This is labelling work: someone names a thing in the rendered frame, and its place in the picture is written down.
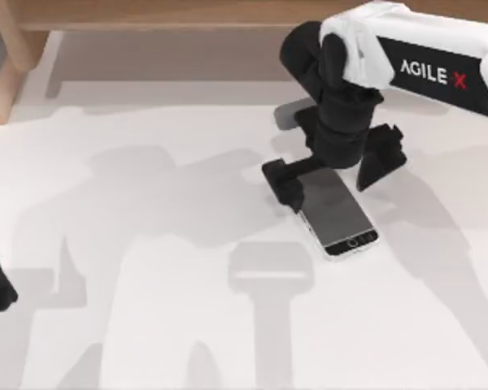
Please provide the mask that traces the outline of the pale grey rounded box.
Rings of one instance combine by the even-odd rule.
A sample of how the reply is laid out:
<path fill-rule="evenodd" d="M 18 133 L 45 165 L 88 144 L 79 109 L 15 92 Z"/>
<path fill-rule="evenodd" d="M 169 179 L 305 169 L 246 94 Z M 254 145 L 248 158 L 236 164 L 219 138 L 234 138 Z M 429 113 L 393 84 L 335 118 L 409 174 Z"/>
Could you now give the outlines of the pale grey rounded box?
<path fill-rule="evenodd" d="M 287 102 L 279 105 L 273 112 L 273 117 L 276 121 L 277 127 L 281 131 L 287 131 L 298 127 L 294 115 L 305 108 L 313 105 L 313 101 L 309 97 L 300 98 L 298 100 Z"/>

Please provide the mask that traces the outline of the wooden cupboard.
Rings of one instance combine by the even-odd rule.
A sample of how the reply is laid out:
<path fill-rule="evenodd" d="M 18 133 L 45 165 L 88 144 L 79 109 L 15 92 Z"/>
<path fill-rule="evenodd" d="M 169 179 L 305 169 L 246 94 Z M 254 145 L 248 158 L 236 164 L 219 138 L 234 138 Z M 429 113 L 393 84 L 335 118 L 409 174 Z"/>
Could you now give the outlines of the wooden cupboard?
<path fill-rule="evenodd" d="M 50 30 L 285 27 L 368 0 L 14 0 L 20 27 Z"/>

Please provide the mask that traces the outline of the black and silver smartphone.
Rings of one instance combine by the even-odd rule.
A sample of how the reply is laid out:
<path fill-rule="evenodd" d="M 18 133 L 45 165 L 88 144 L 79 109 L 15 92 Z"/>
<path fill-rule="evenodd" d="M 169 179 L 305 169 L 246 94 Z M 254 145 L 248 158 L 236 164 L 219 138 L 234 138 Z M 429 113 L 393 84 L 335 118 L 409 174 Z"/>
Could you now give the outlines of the black and silver smartphone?
<path fill-rule="evenodd" d="M 380 235 L 340 175 L 329 168 L 301 175 L 304 200 L 298 215 L 329 262 L 374 246 Z"/>

